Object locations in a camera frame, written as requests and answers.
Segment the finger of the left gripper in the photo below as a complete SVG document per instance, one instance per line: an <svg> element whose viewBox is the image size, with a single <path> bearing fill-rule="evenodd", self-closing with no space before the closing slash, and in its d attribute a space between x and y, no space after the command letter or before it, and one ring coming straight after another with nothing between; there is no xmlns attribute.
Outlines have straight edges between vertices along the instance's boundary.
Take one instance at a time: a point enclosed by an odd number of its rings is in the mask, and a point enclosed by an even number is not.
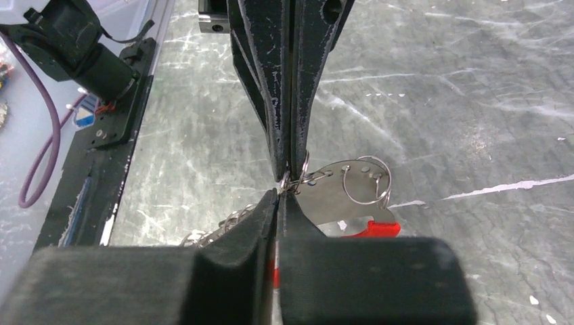
<svg viewBox="0 0 574 325"><path fill-rule="evenodd" d="M354 0L295 1L290 36L291 177L303 174L311 107L329 53L334 49Z"/></svg>
<svg viewBox="0 0 574 325"><path fill-rule="evenodd" d="M262 123L276 181L290 158L290 2L228 1L234 67Z"/></svg>

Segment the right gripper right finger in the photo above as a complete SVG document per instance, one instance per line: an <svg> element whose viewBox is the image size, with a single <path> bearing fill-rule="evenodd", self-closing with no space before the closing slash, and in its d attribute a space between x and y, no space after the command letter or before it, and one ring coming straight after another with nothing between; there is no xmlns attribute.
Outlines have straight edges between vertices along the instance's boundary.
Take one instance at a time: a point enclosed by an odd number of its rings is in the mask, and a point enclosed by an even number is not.
<svg viewBox="0 0 574 325"><path fill-rule="evenodd" d="M476 324L460 261L429 237L334 238L291 193L278 205L284 324Z"/></svg>

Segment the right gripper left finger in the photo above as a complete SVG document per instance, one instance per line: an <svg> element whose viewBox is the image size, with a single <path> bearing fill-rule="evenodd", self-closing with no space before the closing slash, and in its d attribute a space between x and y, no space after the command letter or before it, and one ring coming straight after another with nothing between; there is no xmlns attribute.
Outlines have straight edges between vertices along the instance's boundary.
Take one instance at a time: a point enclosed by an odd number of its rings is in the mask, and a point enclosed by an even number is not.
<svg viewBox="0 0 574 325"><path fill-rule="evenodd" d="M47 247L1 305L2 324L269 324L278 193L203 248Z"/></svg>

